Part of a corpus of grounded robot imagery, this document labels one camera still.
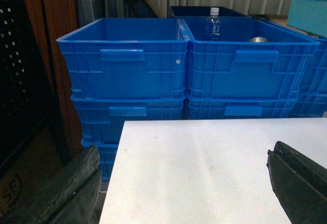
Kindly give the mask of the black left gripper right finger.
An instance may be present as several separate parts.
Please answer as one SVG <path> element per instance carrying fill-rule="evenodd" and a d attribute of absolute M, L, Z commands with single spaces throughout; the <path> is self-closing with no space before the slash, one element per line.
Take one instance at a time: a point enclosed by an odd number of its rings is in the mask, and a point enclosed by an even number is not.
<path fill-rule="evenodd" d="M 326 223 L 326 168 L 282 141 L 268 150 L 266 166 L 291 223 Z"/>

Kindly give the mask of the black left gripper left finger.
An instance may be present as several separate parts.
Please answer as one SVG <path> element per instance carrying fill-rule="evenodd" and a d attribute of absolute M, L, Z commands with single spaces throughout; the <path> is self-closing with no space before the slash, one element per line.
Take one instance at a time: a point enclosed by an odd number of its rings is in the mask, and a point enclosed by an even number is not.
<path fill-rule="evenodd" d="M 95 145 L 73 159 L 33 197 L 1 218 L 1 223 L 97 223 L 102 171 Z"/>

